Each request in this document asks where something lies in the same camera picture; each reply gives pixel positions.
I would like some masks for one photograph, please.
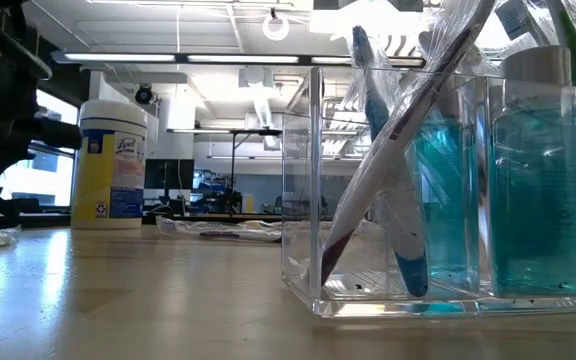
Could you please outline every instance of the toothbrush head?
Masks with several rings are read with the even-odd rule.
[[[368,34],[361,26],[352,28],[352,52],[355,64],[358,67],[364,68],[373,63],[372,47],[370,47],[370,40]]]

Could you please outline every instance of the acrylic container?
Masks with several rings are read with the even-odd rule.
[[[400,183],[412,188],[391,189],[412,199],[390,204],[392,222],[405,225],[375,216],[373,203],[321,284],[331,227],[324,169],[351,160],[325,153],[335,141],[327,129],[341,118],[328,103],[356,71],[313,69],[284,114],[282,278],[290,290],[322,317],[576,311],[576,88],[497,78],[449,76],[405,154]],[[421,74],[388,72],[400,82]],[[410,233],[425,243],[421,297],[407,290],[393,251],[392,239]]]

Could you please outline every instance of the computer monitor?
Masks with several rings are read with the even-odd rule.
[[[192,190],[194,170],[194,160],[147,159],[144,187],[146,189]]]

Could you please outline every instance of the wooden table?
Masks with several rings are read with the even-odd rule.
[[[576,359],[576,314],[320,320],[279,247],[25,231],[0,248],[0,359]]]

